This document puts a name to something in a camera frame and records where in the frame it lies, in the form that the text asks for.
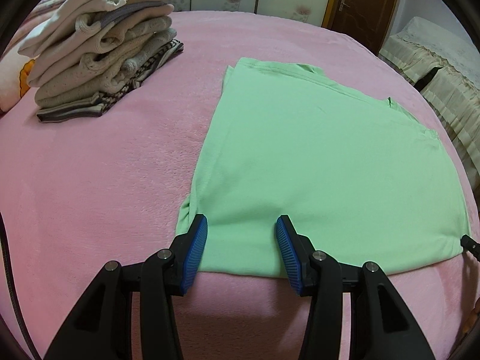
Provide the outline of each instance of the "plush pink surface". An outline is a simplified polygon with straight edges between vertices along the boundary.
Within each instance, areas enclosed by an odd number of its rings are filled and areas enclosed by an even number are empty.
[[[172,17],[185,52],[103,117],[42,125],[30,90],[0,120],[0,210],[18,296],[41,355],[106,261],[135,263],[170,244],[223,73],[243,56],[320,66],[343,85],[378,99],[391,96],[438,130],[464,187],[473,236],[480,238],[467,177],[440,122],[413,87],[363,46],[274,17],[226,12]],[[474,305],[478,274],[476,262],[457,256],[392,276],[439,360],[447,357]],[[175,300],[184,356],[296,359],[308,302],[297,298],[286,280],[200,273],[188,296]],[[23,342],[4,280],[0,312]],[[350,317],[347,303],[344,316]],[[344,328],[342,359],[350,323],[344,321]]]

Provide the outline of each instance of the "screw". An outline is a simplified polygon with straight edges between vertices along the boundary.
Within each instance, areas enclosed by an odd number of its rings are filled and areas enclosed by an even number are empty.
[[[104,265],[104,267],[105,267],[105,270],[111,272],[111,271],[116,270],[118,265],[119,265],[118,262],[112,260],[112,261],[109,261],[108,263],[106,263]]]
[[[325,254],[325,252],[321,251],[321,250],[316,250],[314,251],[311,256],[318,260],[318,261],[323,261],[327,258],[327,255]]]
[[[172,251],[170,249],[162,249],[162,250],[159,250],[157,253],[157,257],[162,260],[167,259],[171,255],[172,255]]]
[[[370,272],[378,271],[378,265],[376,263],[374,263],[373,261],[368,261],[365,264],[365,268],[367,268]]]

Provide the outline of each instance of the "white wall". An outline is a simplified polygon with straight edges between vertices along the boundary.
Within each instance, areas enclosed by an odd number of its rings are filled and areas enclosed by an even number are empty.
[[[415,16],[423,17],[472,44],[463,26],[442,0],[398,0],[388,35],[400,32]]]

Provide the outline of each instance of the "white lace cover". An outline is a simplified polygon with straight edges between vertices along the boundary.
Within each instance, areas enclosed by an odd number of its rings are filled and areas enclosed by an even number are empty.
[[[474,46],[450,31],[417,16],[397,35],[446,59],[480,89],[480,54]]]

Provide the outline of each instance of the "black cable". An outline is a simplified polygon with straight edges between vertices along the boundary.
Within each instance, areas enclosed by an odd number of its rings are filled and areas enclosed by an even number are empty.
[[[30,337],[30,333],[28,333],[27,325],[25,324],[25,320],[23,319],[22,310],[20,309],[20,303],[18,302],[17,291],[15,289],[15,281],[14,281],[14,273],[11,268],[11,260],[10,260],[10,250],[8,248],[8,239],[7,239],[7,231],[5,229],[5,224],[3,223],[2,213],[0,212],[0,246],[2,249],[2,256],[3,256],[3,265],[5,267],[5,276],[7,278],[7,287],[8,291],[10,292],[10,300],[11,305],[13,306],[13,312],[15,313],[15,317],[17,318],[18,326],[20,327],[20,331],[22,332],[23,338],[28,346],[28,349],[32,353],[34,360],[42,360],[40,357],[35,344],[32,341],[32,337]]]

